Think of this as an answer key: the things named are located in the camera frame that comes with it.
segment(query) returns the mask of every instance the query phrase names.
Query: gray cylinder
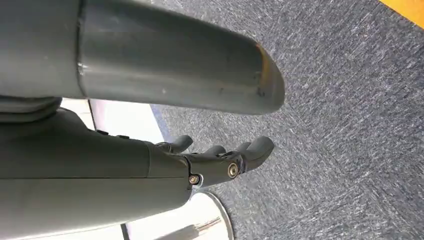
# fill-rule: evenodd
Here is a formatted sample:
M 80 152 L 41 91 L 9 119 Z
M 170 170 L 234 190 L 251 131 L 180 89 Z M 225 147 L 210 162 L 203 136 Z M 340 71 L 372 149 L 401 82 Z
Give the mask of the gray cylinder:
M 0 7 L 0 96 L 83 98 L 79 0 L 12 0 Z
M 247 37 L 132 0 L 87 0 L 82 17 L 90 98 L 248 114 L 283 104 L 278 68 Z

